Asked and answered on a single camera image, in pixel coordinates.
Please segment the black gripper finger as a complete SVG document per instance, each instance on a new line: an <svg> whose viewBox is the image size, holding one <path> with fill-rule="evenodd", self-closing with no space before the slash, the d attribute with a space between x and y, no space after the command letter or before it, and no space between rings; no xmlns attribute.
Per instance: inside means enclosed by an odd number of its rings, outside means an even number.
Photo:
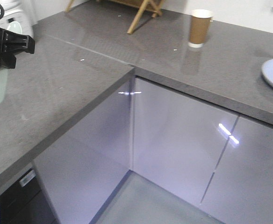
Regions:
<svg viewBox="0 0 273 224"><path fill-rule="evenodd" d="M29 35L0 28L0 54L17 52L34 54L35 40Z"/></svg>
<svg viewBox="0 0 273 224"><path fill-rule="evenodd" d="M0 68L14 69L16 66L16 57L12 53L0 55Z"/></svg>

